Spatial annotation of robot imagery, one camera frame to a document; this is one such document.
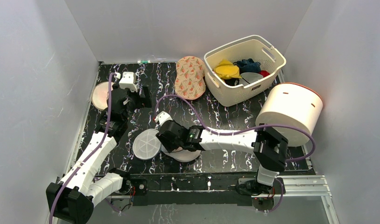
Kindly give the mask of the yellow bra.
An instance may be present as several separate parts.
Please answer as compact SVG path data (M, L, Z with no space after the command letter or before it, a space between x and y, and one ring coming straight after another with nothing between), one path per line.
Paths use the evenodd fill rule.
M239 67L226 59L223 59L213 71L219 78L224 80L241 78Z

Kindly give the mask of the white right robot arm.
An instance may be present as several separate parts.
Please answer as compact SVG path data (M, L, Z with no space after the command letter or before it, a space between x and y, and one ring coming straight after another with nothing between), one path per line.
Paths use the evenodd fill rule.
M196 159L202 151L218 149L254 154L259 161L255 188L267 193L274 180L284 171L289 141L272 127L262 125L245 132L206 129L203 126L186 128L173 120L165 121L156 134L163 152L180 162Z

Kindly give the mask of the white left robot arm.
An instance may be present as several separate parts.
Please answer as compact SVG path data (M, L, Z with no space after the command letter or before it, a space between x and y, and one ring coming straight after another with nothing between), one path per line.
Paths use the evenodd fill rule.
M112 193L127 195L133 189L130 174L126 171L112 168L99 180L95 180L95 175L126 132L130 116L137 109L152 107L149 86L144 85L138 91L110 84L106 103L107 108L99 116L88 147L68 173L46 189L50 224L54 218L85 224L94 207Z

